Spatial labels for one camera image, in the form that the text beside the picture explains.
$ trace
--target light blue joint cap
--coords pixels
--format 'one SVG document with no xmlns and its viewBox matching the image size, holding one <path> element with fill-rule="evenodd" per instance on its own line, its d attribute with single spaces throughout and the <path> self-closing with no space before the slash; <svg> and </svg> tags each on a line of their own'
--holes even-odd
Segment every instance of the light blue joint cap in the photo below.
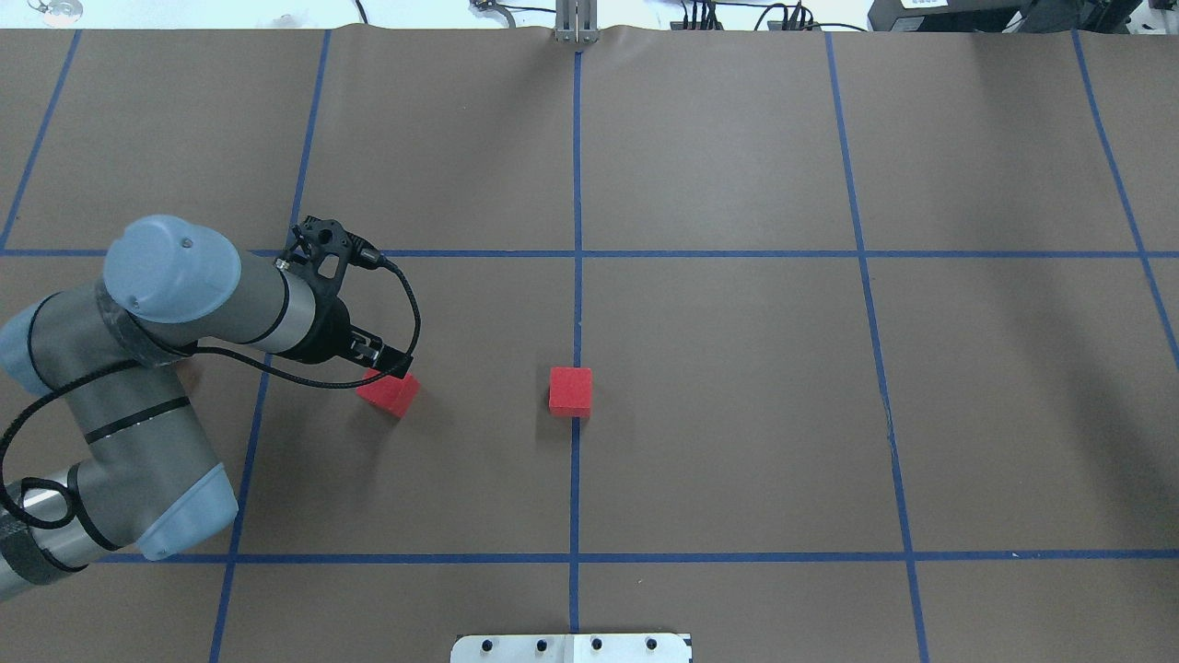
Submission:
<svg viewBox="0 0 1179 663">
<path fill-rule="evenodd" d="M 225 529 L 237 517 L 237 498 L 218 462 L 172 503 L 136 545 L 156 562 L 183 552 Z"/>
<path fill-rule="evenodd" d="M 44 302 L 45 300 L 41 300 L 18 313 L 17 317 L 0 328 L 0 366 L 34 396 L 50 393 L 50 387 L 37 375 L 33 357 L 28 354 L 28 329 L 33 324 L 33 314 Z"/>
<path fill-rule="evenodd" d="M 145 216 L 111 244 L 106 290 L 151 322 L 191 322 L 217 310 L 242 277 L 242 258 L 220 232 L 169 215 Z"/>
</svg>

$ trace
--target red block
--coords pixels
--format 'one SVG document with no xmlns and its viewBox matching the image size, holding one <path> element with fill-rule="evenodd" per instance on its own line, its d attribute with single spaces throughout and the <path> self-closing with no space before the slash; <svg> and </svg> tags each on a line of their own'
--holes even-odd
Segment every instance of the red block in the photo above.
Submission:
<svg viewBox="0 0 1179 663">
<path fill-rule="evenodd" d="M 371 378 L 377 373 L 380 372 L 370 368 L 364 373 L 364 378 Z M 417 378 L 414 378 L 413 373 L 407 373 L 404 380 L 388 375 L 371 385 L 356 387 L 356 393 L 368 402 L 397 419 L 402 419 L 406 416 L 406 411 L 409 409 L 409 403 L 414 402 L 414 396 L 417 395 L 417 389 L 421 386 L 422 383 L 417 381 Z"/>
<path fill-rule="evenodd" d="M 548 373 L 548 412 L 553 416 L 590 416 L 593 405 L 593 372 L 555 366 Z"/>
</svg>

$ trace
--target white bracket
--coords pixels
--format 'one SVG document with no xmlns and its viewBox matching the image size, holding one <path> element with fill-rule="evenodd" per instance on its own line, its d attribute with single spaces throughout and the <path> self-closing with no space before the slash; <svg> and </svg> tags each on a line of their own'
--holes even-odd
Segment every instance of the white bracket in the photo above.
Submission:
<svg viewBox="0 0 1179 663">
<path fill-rule="evenodd" d="M 553 38 L 567 44 L 598 41 L 598 0 L 556 0 Z"/>
<path fill-rule="evenodd" d="M 450 649 L 450 663 L 692 663 L 692 636 L 465 636 Z"/>
</svg>

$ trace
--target red box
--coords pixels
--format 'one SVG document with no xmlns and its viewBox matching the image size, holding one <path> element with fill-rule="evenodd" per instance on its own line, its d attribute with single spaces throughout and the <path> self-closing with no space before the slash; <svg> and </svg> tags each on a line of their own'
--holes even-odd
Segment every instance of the red box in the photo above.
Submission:
<svg viewBox="0 0 1179 663">
<path fill-rule="evenodd" d="M 548 373 L 548 412 L 553 416 L 590 416 L 593 405 L 593 372 L 555 366 Z"/>
<path fill-rule="evenodd" d="M 380 372 L 370 368 L 364 373 L 364 378 L 371 378 L 377 373 Z M 406 416 L 406 411 L 409 409 L 409 403 L 414 402 L 414 396 L 417 395 L 417 389 L 421 386 L 422 383 L 417 381 L 417 378 L 414 378 L 413 373 L 407 373 L 404 379 L 388 375 L 371 385 L 356 387 L 356 393 L 368 402 L 401 419 Z"/>
</svg>

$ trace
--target robotic arm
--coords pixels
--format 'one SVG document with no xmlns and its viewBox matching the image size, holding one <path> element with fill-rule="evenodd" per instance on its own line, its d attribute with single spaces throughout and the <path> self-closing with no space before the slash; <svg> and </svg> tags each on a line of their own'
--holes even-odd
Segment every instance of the robotic arm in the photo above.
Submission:
<svg viewBox="0 0 1179 663">
<path fill-rule="evenodd" d="M 0 600 L 132 543 L 149 559 L 166 558 L 233 521 L 237 499 L 225 468 L 169 365 L 220 354 L 329 388 L 404 378 L 421 321 L 401 270 L 335 221 L 308 217 L 291 235 L 271 262 L 209 228 L 145 217 L 111 245 L 101 278 L 46 297 L 0 329 L 0 366 L 41 396 L 0 441 L 0 471 L 15 432 L 58 396 L 92 455 L 52 477 L 5 486 Z M 415 322 L 404 353 L 351 324 L 338 297 L 349 265 L 388 269 L 401 281 Z M 303 363 L 341 356 L 378 373 L 316 382 L 232 350 L 198 348 L 206 336 Z"/>
</svg>

